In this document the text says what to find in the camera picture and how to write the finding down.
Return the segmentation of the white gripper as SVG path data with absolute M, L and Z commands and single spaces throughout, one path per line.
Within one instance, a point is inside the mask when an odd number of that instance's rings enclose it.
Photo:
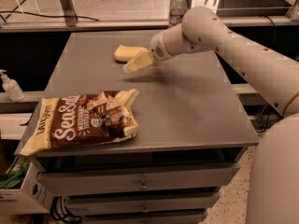
M 133 73 L 134 71 L 151 65 L 154 59 L 157 61 L 166 61 L 170 58 L 171 54 L 164 44 L 164 32 L 160 32 L 151 39 L 149 51 L 147 49 L 139 51 L 136 56 L 126 63 L 123 67 L 123 71 L 125 73 Z

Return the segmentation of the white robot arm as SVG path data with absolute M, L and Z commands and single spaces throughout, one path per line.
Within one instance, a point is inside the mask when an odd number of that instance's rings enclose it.
M 246 224 L 299 224 L 299 62 L 231 31 L 209 8 L 193 7 L 123 70 L 205 49 L 216 51 L 283 117 L 255 150 Z

